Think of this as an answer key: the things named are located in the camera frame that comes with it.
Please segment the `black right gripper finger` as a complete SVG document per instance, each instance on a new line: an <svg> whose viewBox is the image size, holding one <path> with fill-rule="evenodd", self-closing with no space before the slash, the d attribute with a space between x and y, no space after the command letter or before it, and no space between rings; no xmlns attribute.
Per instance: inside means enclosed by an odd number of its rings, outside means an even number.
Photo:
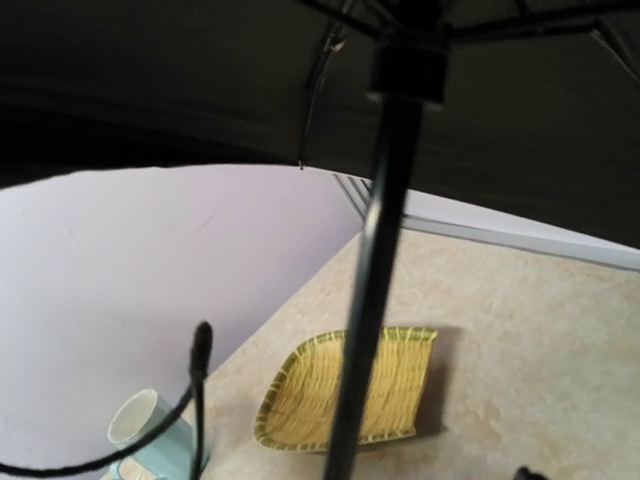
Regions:
<svg viewBox="0 0 640 480"><path fill-rule="evenodd" d="M548 478L526 466L522 466L516 470L514 480L548 480Z"/></svg>

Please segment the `pink and black umbrella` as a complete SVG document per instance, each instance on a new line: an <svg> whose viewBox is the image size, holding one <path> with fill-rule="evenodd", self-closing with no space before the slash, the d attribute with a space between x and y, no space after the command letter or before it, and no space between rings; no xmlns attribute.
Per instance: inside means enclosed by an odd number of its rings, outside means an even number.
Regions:
<svg viewBox="0 0 640 480"><path fill-rule="evenodd" d="M324 475L350 477L408 190L639 244L635 1L5 1L1 184L312 166L372 196Z"/></svg>

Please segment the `yellow woven bamboo tray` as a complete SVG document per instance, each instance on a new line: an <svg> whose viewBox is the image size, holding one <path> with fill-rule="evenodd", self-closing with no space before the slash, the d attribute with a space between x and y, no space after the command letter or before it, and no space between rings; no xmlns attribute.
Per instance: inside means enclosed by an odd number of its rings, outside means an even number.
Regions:
<svg viewBox="0 0 640 480"><path fill-rule="evenodd" d="M267 388L254 437L268 449L324 453L343 387L347 332L333 330L299 344ZM419 405L438 332L429 327L381 329L364 401L358 444L367 446L416 435Z"/></svg>

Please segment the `light blue cup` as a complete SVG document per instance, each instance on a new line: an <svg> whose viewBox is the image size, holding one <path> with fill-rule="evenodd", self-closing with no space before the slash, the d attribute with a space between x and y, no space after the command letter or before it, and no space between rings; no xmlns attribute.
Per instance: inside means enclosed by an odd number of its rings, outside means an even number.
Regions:
<svg viewBox="0 0 640 480"><path fill-rule="evenodd" d="M147 446L130 457L156 479L199 479L194 473L194 455L197 442L204 439L204 394L195 392L198 423L189 424L178 416L169 428ZM172 407L153 389L145 389L129 398L116 412L107 430L111 444L122 451L141 440L143 436L169 418Z"/></svg>

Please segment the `left aluminium corner post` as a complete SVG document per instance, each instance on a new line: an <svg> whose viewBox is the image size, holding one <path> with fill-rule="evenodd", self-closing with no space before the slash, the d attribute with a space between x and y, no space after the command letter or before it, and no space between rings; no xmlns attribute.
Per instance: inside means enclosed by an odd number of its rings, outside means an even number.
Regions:
<svg viewBox="0 0 640 480"><path fill-rule="evenodd" d="M356 215L364 222L371 201L372 182L359 177L336 173L332 177Z"/></svg>

